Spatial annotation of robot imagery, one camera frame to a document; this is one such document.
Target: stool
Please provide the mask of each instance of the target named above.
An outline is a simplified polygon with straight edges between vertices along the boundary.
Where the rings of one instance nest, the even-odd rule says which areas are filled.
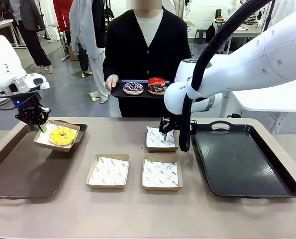
[[[198,30],[196,31],[196,36],[194,37],[194,42],[197,40],[197,33],[199,33],[197,43],[198,43],[198,44],[206,43],[206,38],[203,38],[203,33],[206,33],[206,31],[207,31],[207,30],[206,30],[206,29],[203,29],[203,28],[198,29]]]

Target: red garment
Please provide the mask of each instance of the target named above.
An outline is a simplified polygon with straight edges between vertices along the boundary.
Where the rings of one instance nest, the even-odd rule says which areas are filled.
[[[65,23],[68,30],[70,31],[69,11],[73,4],[73,0],[53,0],[53,3],[60,31],[66,30]]]

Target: box with yellow donut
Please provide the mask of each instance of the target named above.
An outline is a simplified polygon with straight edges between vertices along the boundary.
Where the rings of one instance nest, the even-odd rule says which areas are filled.
[[[74,144],[80,126],[49,120],[45,124],[46,131],[39,131],[34,142],[44,148],[69,152]]]

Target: donut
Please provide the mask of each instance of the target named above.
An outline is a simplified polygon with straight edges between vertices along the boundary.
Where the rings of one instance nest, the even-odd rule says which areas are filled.
[[[148,92],[154,96],[163,96],[167,87],[161,84],[152,84],[148,86]]]
[[[163,80],[162,78],[159,77],[152,77],[148,80],[148,86],[152,85],[152,84],[161,84],[161,85],[165,85],[166,81]]]
[[[76,138],[76,134],[67,127],[56,128],[50,134],[50,141],[58,146],[71,144]]]
[[[143,92],[144,88],[143,85],[136,83],[136,82],[128,82],[123,86],[123,91],[127,95],[140,95]]]

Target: concrete floor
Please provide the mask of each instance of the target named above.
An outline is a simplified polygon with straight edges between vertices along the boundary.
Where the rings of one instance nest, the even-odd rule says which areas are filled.
[[[198,58],[206,45],[198,45],[191,42],[191,50],[194,58]],[[109,97],[107,103],[100,105],[98,101],[93,102],[88,93],[96,91],[93,76],[80,79],[71,74],[80,71],[78,61],[69,59],[61,62],[62,51],[58,49],[49,55],[53,63],[53,74],[47,77],[51,88],[41,92],[42,105],[52,109],[51,117],[120,117],[118,101],[114,97]],[[26,68],[27,72],[36,71],[36,66],[31,65]],[[3,108],[11,108],[8,103]],[[194,113],[193,117],[198,118],[217,118],[220,107],[211,109],[205,113]],[[253,118],[260,121],[267,129],[270,129],[274,123],[273,118],[265,112],[249,112],[241,110],[241,107],[232,97],[229,101],[227,114],[242,114],[244,118]],[[14,118],[14,111],[0,111],[0,130],[10,130],[17,123]],[[280,135],[276,136],[278,142],[287,150],[287,152],[296,161],[296,113],[289,114]]]

